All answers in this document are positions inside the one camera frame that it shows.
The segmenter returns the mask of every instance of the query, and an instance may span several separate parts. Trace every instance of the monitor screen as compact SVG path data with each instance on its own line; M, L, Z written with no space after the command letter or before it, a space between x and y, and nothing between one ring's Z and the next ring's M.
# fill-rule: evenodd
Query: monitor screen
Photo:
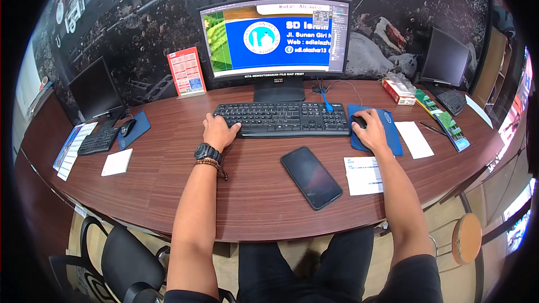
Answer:
M213 77L342 75L347 0L249 0L200 9Z
M112 84L103 58L99 58L78 74L69 87L86 120L124 105Z
M423 67L424 81L460 86L470 50L439 29L432 29L431 43Z

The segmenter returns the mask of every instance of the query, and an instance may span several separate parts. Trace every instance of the computer mouse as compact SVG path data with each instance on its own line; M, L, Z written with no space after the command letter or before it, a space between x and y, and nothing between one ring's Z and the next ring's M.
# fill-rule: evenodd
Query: computer mouse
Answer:
M363 117L352 115L352 120L356 122L360 126L361 129L367 128L367 122L363 119Z
M122 127L120 128L120 134L122 135L122 137L126 137L127 135L129 135L129 133L135 126L135 123L136 119L130 119L124 124L122 124Z

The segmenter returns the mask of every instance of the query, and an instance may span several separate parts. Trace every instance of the dark wallpaper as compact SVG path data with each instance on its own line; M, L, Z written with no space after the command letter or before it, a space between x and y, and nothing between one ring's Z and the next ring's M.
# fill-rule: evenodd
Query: dark wallpaper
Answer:
M176 96L166 54L199 49L209 72L196 10L230 0L50 0L32 36L39 76L47 76L73 123L69 82L103 56L128 105ZM413 78L430 27L472 51L463 88L475 74L485 35L487 0L352 0L347 78L379 79L395 66ZM250 81L206 82L208 89Z

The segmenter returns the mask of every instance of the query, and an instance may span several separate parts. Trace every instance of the leg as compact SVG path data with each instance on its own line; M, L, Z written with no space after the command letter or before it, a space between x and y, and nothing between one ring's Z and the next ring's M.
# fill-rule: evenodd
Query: leg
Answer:
M239 244L238 282L238 301L275 302L286 297L299 280L277 242L268 242Z
M314 280L325 288L361 300L373 255L374 227L337 233L320 257Z

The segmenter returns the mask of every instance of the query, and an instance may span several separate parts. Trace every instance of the keyboard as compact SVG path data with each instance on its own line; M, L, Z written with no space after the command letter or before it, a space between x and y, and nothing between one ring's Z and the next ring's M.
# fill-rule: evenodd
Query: keyboard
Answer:
M118 137L120 127L109 128L97 133L89 134L84 138L77 154L87 156L99 152L107 152L111 149L112 143Z
M331 103L264 102L220 104L213 116L221 115L231 127L241 123L238 138L348 137L350 126L344 107Z
M466 105L466 99L456 90L443 92L437 95L436 99L453 116L458 115Z

